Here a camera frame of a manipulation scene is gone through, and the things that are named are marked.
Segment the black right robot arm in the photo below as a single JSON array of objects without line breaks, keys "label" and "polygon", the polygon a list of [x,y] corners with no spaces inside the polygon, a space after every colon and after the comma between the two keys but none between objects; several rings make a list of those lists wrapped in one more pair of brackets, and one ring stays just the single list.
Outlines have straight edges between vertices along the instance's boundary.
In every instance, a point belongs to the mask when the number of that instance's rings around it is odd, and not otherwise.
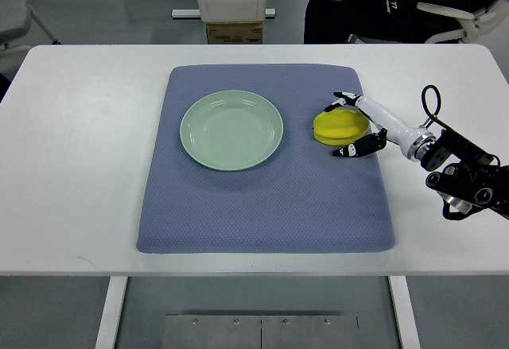
[{"label": "black right robot arm", "polygon": [[508,167],[456,132],[438,118],[441,95],[430,84],[423,88],[422,106],[427,128],[436,123],[441,135],[418,148],[415,157],[429,175],[425,185],[443,199],[442,215],[447,220],[463,220],[489,209],[508,217]]}]

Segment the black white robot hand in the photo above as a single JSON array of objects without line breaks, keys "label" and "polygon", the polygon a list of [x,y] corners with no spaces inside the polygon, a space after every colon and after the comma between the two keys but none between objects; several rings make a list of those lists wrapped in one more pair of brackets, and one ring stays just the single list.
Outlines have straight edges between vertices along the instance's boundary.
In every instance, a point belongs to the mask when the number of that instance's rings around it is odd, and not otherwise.
[{"label": "black white robot hand", "polygon": [[328,105],[324,109],[325,112],[351,106],[379,128],[377,133],[367,134],[345,147],[334,150],[332,152],[334,157],[364,157],[384,149],[387,142],[392,142],[399,146],[404,157],[411,161],[420,161],[436,141],[435,136],[426,128],[408,126],[367,96],[349,92],[335,92],[334,95],[338,100]]}]

